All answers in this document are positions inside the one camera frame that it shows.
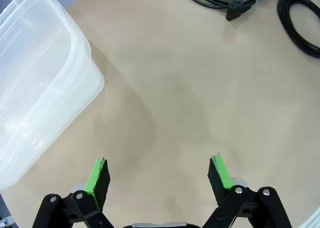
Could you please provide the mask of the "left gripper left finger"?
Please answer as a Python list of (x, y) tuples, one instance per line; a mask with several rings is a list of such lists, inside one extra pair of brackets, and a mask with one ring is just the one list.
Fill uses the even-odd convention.
[(112, 228), (103, 214), (111, 178), (107, 160), (97, 159), (84, 186), (62, 198), (58, 194), (46, 195), (39, 207), (34, 228), (71, 228), (84, 223), (88, 228)]

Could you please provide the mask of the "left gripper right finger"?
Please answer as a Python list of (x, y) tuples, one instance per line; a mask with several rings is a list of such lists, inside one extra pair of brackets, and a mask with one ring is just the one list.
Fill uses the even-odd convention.
[(230, 228), (236, 218), (247, 218), (253, 228), (290, 228), (291, 222), (277, 191), (270, 186), (253, 191), (235, 184), (220, 155), (209, 161), (208, 179), (217, 208), (204, 228)]

